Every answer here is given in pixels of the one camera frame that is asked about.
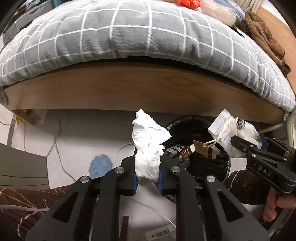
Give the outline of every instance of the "wooden bed frame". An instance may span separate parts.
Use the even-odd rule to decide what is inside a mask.
[[[285,59],[292,69],[288,79],[295,90],[296,39],[291,30],[267,10],[260,8],[258,14],[273,27],[276,39],[288,50]],[[197,66],[189,69],[168,67],[151,61],[71,65],[8,86],[4,91],[9,100],[8,109],[23,119],[26,116],[20,109],[135,111],[142,108],[144,111],[214,117],[227,109],[235,117],[271,124],[282,123],[284,114],[282,109],[242,84],[221,75]]]

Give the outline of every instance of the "red plastic bag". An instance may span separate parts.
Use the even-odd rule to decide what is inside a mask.
[[[200,6],[200,0],[177,0],[177,4],[190,9],[197,9]]]

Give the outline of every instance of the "human hand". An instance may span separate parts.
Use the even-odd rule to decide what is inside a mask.
[[[277,199],[276,190],[274,188],[271,188],[268,193],[266,206],[263,212],[263,219],[266,222],[271,222],[276,218],[277,206],[284,209],[294,210],[296,208],[296,196],[295,195],[281,196]]]

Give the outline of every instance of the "white tissue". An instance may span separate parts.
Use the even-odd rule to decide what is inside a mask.
[[[141,109],[133,121],[132,137],[137,148],[135,171],[138,179],[144,177],[157,182],[164,149],[162,143],[171,137],[170,133]]]

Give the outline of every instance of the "brown cloth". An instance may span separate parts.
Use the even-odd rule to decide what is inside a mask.
[[[0,204],[9,204],[30,208],[50,208],[69,188],[69,186],[49,190],[27,190],[0,188]],[[25,240],[27,232],[45,212],[32,212],[17,209],[4,209],[12,229]]]
[[[270,185],[248,170],[233,172],[224,185],[241,203],[249,205],[266,204],[270,190]]]
[[[283,60],[285,50],[273,38],[263,19],[257,13],[247,11],[245,21],[242,21],[240,29],[250,36],[269,55],[286,78],[287,74],[291,72],[291,69]]]

